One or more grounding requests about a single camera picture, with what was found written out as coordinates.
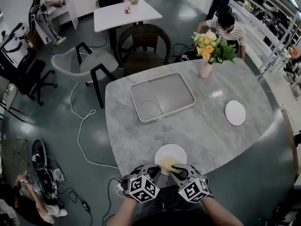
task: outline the bottle with red label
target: bottle with red label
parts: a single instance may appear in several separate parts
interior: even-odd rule
[[[124,0],[124,13],[129,14],[131,13],[131,3],[129,0]]]

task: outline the flower vase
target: flower vase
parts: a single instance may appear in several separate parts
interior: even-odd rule
[[[199,75],[202,78],[207,78],[212,71],[213,65],[206,61],[204,64],[201,65],[201,69],[199,71]]]

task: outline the white plate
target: white plate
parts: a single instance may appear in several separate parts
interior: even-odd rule
[[[172,157],[179,162],[179,164],[187,164],[187,154],[183,148],[176,144],[167,144],[157,150],[155,155],[155,164],[161,166],[165,157]],[[169,171],[162,170],[162,174],[169,175]]]
[[[246,110],[236,100],[231,100],[226,104],[225,115],[228,121],[234,126],[240,126],[246,120]]]

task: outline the gray tray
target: gray tray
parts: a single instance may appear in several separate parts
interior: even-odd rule
[[[179,72],[161,75],[130,87],[139,120],[148,123],[193,106],[192,91]]]

